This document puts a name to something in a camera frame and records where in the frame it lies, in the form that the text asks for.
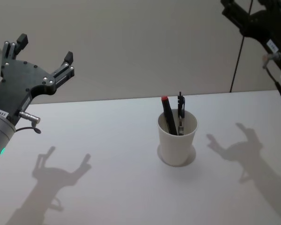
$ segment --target paper cup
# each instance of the paper cup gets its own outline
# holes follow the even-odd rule
[[[173,116],[178,126],[178,109],[173,109]],[[192,141],[198,128],[198,121],[194,115],[185,111],[184,135],[177,136],[169,134],[167,123],[163,113],[158,117],[158,131],[160,140],[160,157],[171,166],[181,166],[189,157],[195,156]]]

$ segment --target black pen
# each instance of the black pen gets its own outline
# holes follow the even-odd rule
[[[179,92],[178,96],[178,118],[179,118],[179,125],[178,125],[178,135],[184,135],[184,117],[185,117],[185,98]]]
[[[175,121],[173,117],[172,109],[170,108],[170,102],[167,96],[161,97],[163,103],[163,114],[168,125],[168,130],[171,135],[177,135]]]

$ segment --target cable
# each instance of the cable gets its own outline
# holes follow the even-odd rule
[[[42,133],[42,131],[40,129],[37,129],[35,127],[23,127],[23,128],[19,128],[16,130],[16,132],[21,131],[21,130],[26,130],[26,129],[33,129],[37,134]]]
[[[268,70],[268,68],[266,67],[266,72],[269,75],[269,77],[276,83],[277,81],[275,80],[275,78],[273,77],[273,75],[271,74],[271,72]]]
[[[252,5],[253,5],[253,0],[251,0],[251,3],[250,3],[249,16],[251,14]],[[237,68],[238,68],[238,63],[239,63],[240,55],[241,55],[242,50],[243,50],[243,45],[244,45],[244,36],[243,36],[242,42],[240,44],[239,52],[238,52],[238,57],[237,57],[237,61],[236,61],[236,65],[235,65],[235,70],[234,70],[234,74],[233,74],[233,79],[232,79],[232,83],[231,83],[231,87],[230,87],[230,93],[232,92],[232,88],[233,88],[233,84],[234,84],[234,80],[235,80],[235,76],[236,76],[236,72],[237,72]]]

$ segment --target table surface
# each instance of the table surface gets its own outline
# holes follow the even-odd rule
[[[0,157],[0,225],[280,225],[278,93],[185,98],[199,121],[185,167],[157,155],[160,98],[31,105],[42,134]]]

